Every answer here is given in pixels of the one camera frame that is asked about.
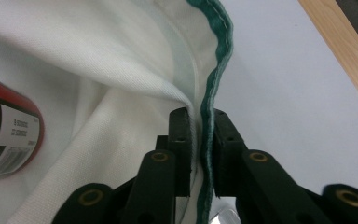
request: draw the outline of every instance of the brass screw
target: brass screw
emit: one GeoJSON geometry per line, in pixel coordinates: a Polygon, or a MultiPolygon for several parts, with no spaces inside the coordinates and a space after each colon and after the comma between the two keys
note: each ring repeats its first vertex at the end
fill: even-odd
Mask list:
{"type": "Polygon", "coordinates": [[[157,152],[152,155],[153,161],[167,161],[168,155],[162,152],[157,152]]]}
{"type": "Polygon", "coordinates": [[[260,153],[260,152],[251,153],[251,155],[249,157],[254,161],[260,161],[260,162],[264,162],[269,159],[266,155],[264,155],[263,153],[260,153]]]}
{"type": "Polygon", "coordinates": [[[81,205],[92,206],[103,198],[103,192],[100,189],[89,189],[84,191],[77,200],[81,205]]]}
{"type": "Polygon", "coordinates": [[[347,189],[336,190],[336,196],[344,203],[358,207],[358,194],[347,189]]]}

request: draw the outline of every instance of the green fabric edge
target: green fabric edge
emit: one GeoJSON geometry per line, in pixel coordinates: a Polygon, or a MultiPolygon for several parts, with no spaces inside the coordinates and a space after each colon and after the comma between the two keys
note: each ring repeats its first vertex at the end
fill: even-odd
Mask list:
{"type": "Polygon", "coordinates": [[[217,93],[220,78],[227,66],[233,50],[231,19],[218,0],[187,0],[187,2],[202,11],[208,19],[209,25],[217,37],[215,52],[217,66],[208,76],[207,87],[201,104],[202,143],[201,162],[204,179],[197,200],[197,223],[206,224],[209,221],[209,211],[213,198],[213,130],[214,130],[214,97],[217,93]]]}

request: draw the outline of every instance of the wooden surface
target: wooden surface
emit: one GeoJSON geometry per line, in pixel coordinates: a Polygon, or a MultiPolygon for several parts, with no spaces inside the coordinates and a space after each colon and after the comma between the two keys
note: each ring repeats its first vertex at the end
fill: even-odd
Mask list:
{"type": "Polygon", "coordinates": [[[299,2],[358,90],[358,34],[345,14],[335,0],[299,2]]]}

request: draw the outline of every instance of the red can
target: red can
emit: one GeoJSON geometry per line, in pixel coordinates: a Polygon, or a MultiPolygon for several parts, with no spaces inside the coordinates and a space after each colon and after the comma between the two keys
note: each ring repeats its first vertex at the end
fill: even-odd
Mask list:
{"type": "Polygon", "coordinates": [[[0,83],[0,175],[28,163],[43,140],[44,123],[36,105],[0,83]]]}

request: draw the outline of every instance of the white table surface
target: white table surface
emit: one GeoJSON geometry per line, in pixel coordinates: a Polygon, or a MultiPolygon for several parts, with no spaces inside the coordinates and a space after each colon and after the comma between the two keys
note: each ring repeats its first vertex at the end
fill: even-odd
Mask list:
{"type": "Polygon", "coordinates": [[[297,184],[358,188],[358,91],[296,0],[222,0],[234,53],[215,107],[297,184]]]}

